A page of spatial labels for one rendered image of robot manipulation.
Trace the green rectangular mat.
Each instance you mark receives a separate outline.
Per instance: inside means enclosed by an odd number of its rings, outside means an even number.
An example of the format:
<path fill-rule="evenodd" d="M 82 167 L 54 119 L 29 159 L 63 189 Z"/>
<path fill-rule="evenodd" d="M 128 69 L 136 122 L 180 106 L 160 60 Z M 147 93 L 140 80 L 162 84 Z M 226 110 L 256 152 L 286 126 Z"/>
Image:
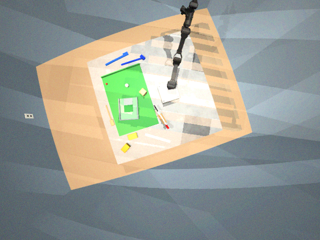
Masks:
<path fill-rule="evenodd" d="M 119 136 L 159 124 L 140 65 L 103 77 L 102 82 Z M 144 96 L 139 93 L 142 88 L 147 92 Z M 135 97 L 139 119 L 119 120 L 118 99 Z"/>

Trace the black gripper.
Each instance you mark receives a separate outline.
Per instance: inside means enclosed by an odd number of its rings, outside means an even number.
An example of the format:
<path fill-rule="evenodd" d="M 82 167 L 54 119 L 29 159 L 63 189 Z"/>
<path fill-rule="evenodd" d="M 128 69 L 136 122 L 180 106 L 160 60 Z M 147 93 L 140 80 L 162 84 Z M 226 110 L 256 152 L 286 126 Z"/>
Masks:
<path fill-rule="evenodd" d="M 195 10 L 194 9 L 197 9 L 198 7 L 198 1 L 197 0 L 192 0 L 190 3 L 189 3 L 189 6 L 187 7 L 187 9 L 189 8 L 188 12 L 187 12 L 187 15 L 185 16 L 186 18 L 190 18 L 190 19 L 193 19 L 193 15 L 194 15 L 194 12 Z"/>

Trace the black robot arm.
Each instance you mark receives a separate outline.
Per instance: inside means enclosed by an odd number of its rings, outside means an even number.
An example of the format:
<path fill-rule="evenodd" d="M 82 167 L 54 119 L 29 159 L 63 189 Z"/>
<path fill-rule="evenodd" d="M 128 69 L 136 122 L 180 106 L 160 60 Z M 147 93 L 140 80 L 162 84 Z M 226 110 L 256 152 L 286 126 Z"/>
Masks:
<path fill-rule="evenodd" d="M 182 5 L 180 11 L 181 11 L 181 14 L 182 15 L 187 15 L 187 12 L 188 12 L 189 8 L 186 8 L 184 5 Z M 177 73 L 177 69 L 178 69 L 178 66 L 180 65 L 181 61 L 182 61 L 182 50 L 183 50 L 183 46 L 184 46 L 184 43 L 185 43 L 185 39 L 188 37 L 188 35 L 191 33 L 191 29 L 189 28 L 191 26 L 191 22 L 192 22 L 192 19 L 191 18 L 188 18 L 186 17 L 185 18 L 185 21 L 183 23 L 183 26 L 181 27 L 181 39 L 180 39 L 180 44 L 178 46 L 178 49 L 176 51 L 176 54 L 180 54 L 180 57 L 176 57 L 174 55 L 173 57 L 173 70 L 172 70 L 172 76 L 171 76 L 171 79 L 167 82 L 167 88 L 168 90 L 174 90 L 177 86 L 176 86 L 176 81 L 175 81 L 175 77 L 176 77 L 176 73 Z"/>

